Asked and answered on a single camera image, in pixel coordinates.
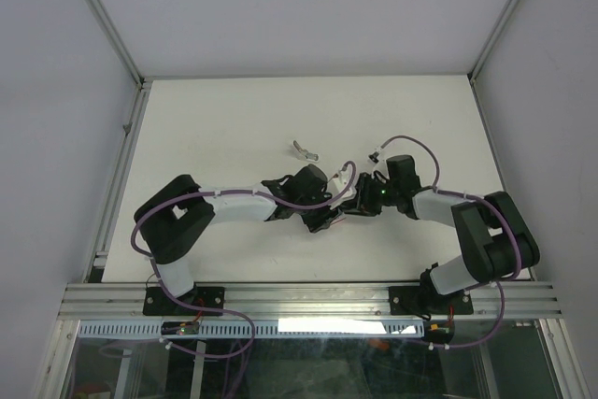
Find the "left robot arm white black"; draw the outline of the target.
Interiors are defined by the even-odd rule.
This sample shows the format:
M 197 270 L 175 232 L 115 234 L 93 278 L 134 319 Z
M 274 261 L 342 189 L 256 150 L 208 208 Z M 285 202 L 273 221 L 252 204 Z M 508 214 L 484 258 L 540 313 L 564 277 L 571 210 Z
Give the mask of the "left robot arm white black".
M 354 194 L 353 180 L 346 170 L 328 179 L 314 164 L 294 175 L 229 189 L 201 187 L 191 176 L 180 175 L 137 210 L 131 245 L 149 258 L 164 303 L 185 313 L 203 305 L 188 253 L 208 226 L 281 221 L 297 214 L 309 232 L 317 233 L 340 217 L 338 206 Z

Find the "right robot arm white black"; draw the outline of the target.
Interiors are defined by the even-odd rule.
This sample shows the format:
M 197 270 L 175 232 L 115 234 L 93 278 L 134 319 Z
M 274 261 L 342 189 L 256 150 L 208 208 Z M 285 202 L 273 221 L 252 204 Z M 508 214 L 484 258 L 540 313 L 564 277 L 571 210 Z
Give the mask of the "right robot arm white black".
M 361 173 L 353 197 L 340 204 L 343 212 L 365 217 L 375 217 L 385 207 L 411 220 L 453 228 L 460 248 L 457 257 L 425 269 L 413 292 L 398 296 L 403 314 L 428 320 L 449 311 L 465 291 L 517 277 L 540 262 L 539 247 L 507 192 L 477 197 L 424 187 L 410 155 L 387 159 L 384 173 Z

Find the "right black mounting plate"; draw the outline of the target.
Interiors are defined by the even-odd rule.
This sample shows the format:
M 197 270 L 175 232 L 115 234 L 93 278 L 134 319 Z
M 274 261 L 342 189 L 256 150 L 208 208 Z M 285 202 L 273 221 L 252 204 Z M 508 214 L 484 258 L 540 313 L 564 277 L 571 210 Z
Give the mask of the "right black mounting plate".
M 394 285 L 388 288 L 393 316 L 416 316 L 429 320 L 433 315 L 472 315 L 473 304 L 463 291 L 440 295 L 421 285 Z

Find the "black mounting plate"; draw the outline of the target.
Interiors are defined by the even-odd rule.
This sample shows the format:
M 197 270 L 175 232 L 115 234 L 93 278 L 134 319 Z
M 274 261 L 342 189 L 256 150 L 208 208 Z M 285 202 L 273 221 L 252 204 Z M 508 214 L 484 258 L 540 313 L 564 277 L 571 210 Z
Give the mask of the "black mounting plate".
M 472 315 L 473 304 L 463 291 L 440 295 L 421 285 L 394 285 L 388 288 L 393 316 L 416 316 L 429 320 L 433 315 Z
M 142 314 L 150 317 L 221 316 L 225 288 L 196 284 L 177 301 L 170 299 L 161 287 L 148 287 Z

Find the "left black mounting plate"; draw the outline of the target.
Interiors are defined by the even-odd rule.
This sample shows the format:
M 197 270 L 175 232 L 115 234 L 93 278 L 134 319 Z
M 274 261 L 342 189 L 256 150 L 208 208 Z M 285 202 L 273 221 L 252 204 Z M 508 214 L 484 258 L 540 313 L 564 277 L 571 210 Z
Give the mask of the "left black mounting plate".
M 221 316 L 225 288 L 196 284 L 177 301 L 170 299 L 161 287 L 148 287 L 142 314 L 150 317 Z

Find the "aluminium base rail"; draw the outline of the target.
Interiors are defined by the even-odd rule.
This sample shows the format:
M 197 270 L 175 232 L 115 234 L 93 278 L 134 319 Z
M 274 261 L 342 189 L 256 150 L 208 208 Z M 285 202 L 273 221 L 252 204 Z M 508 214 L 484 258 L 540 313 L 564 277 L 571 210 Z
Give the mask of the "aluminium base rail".
M 230 309 L 253 320 L 295 317 L 401 318 L 403 303 L 418 290 L 415 282 L 201 283 L 203 305 Z M 124 320 L 167 317 L 175 304 L 154 283 L 84 283 L 66 287 L 61 320 Z M 516 280 L 460 294 L 453 303 L 458 321 L 559 319 L 562 308 L 547 282 Z

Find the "left aluminium frame post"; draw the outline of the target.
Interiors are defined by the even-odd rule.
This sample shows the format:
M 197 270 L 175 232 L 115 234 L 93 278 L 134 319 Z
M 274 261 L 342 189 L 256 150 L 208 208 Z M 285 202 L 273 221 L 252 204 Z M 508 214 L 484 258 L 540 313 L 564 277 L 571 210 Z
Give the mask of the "left aluminium frame post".
M 117 30 L 102 0 L 84 0 L 97 24 L 105 35 L 108 44 L 116 53 L 121 65 L 138 90 L 142 90 L 146 82 L 133 56 L 127 49 L 121 34 Z

